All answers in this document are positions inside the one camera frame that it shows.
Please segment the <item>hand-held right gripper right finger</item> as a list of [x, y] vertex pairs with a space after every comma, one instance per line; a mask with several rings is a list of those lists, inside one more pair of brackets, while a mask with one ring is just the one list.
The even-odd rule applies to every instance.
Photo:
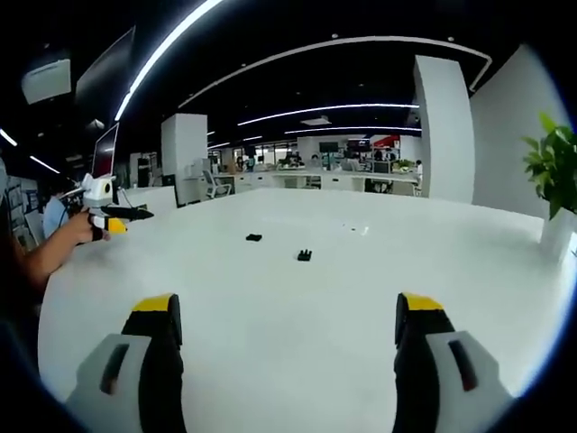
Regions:
[[487, 432], [512, 405], [497, 360], [434, 299], [399, 293], [394, 344], [395, 432]]

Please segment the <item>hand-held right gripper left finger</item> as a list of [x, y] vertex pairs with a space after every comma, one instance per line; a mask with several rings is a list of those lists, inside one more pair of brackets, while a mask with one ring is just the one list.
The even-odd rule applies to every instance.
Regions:
[[136, 304], [77, 370], [67, 409], [89, 432], [184, 432], [179, 296]]

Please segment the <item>person's left hand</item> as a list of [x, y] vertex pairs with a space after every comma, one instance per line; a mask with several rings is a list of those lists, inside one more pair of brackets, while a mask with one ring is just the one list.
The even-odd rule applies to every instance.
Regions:
[[110, 234], [91, 224], [88, 212], [80, 212], [74, 215], [54, 235], [60, 244], [72, 247], [98, 240], [110, 240]]

